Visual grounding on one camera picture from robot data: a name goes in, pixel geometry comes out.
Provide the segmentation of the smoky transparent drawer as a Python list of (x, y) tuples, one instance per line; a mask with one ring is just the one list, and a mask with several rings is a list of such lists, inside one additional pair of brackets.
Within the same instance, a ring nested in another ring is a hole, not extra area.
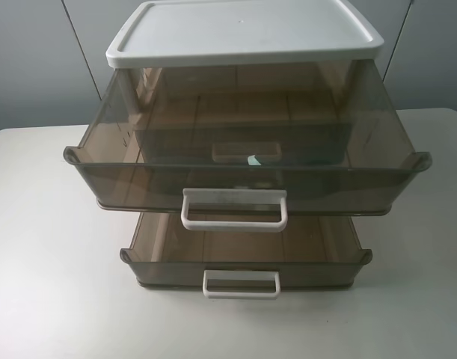
[[(352, 134), (339, 165), (298, 168), (175, 168), (141, 160), (135, 131), (149, 126), (236, 123), (348, 123)], [(104, 99), (80, 143), (64, 159), (82, 176), (104, 209), (134, 212), (187, 210), (231, 215), (236, 221), (278, 222), (280, 214), (384, 215), (432, 157), (414, 149), (375, 66), (364, 87), (330, 113), (318, 117), (270, 118), (252, 114), (204, 120), (171, 113), (152, 102), (128, 114)]]
[(348, 123), (305, 122), (151, 125), (135, 131), (143, 162), (175, 168), (339, 165), (351, 134)]
[(279, 233), (190, 231), (175, 214), (140, 214), (120, 258), (151, 289), (277, 297), (349, 288), (372, 260), (349, 217), (293, 216)]

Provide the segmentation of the white plastic drawer cabinet frame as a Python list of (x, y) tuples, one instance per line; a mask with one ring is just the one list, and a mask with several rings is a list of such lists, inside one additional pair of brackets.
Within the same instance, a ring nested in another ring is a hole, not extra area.
[(347, 1), (147, 1), (106, 51), (103, 99), (128, 114), (318, 117), (364, 87), (383, 43)]

